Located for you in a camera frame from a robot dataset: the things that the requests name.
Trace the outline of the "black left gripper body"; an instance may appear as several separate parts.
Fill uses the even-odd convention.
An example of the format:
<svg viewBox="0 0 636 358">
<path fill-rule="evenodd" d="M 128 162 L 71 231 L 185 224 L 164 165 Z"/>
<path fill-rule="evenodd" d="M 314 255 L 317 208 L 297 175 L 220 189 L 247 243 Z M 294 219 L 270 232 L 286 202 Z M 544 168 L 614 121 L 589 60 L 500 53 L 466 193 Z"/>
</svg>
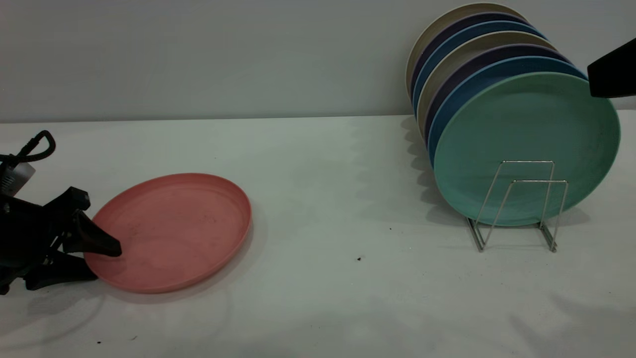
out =
<svg viewBox="0 0 636 358">
<path fill-rule="evenodd" d="M 47 256 L 64 252 L 65 229 L 73 214 L 90 206 L 88 193 L 70 187 L 41 206 L 1 195 L 0 267 L 1 294 Z"/>
</svg>

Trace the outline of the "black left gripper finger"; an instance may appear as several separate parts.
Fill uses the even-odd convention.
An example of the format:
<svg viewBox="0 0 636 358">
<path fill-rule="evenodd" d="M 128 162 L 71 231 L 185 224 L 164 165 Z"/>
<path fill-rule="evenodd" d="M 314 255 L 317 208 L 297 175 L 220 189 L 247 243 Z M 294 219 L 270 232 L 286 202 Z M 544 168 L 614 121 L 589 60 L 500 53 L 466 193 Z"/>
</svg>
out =
<svg viewBox="0 0 636 358">
<path fill-rule="evenodd" d="M 27 290 L 35 291 L 70 282 L 93 281 L 97 275 L 92 272 L 84 258 L 54 252 L 35 265 L 24 277 Z"/>
<path fill-rule="evenodd" d="M 100 229 L 83 211 L 73 214 L 71 223 L 65 229 L 64 253 L 94 253 L 110 258 L 122 254 L 120 242 Z"/>
</svg>

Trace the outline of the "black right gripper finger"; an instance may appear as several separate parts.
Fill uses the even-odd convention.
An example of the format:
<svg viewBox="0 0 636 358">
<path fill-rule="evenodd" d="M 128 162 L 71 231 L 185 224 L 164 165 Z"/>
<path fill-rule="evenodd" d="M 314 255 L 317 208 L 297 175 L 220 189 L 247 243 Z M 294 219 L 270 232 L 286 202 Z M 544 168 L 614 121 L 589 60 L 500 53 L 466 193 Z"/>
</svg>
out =
<svg viewBox="0 0 636 358">
<path fill-rule="evenodd" d="M 636 39 L 616 48 L 587 67 L 590 93 L 599 98 L 636 95 Z"/>
</svg>

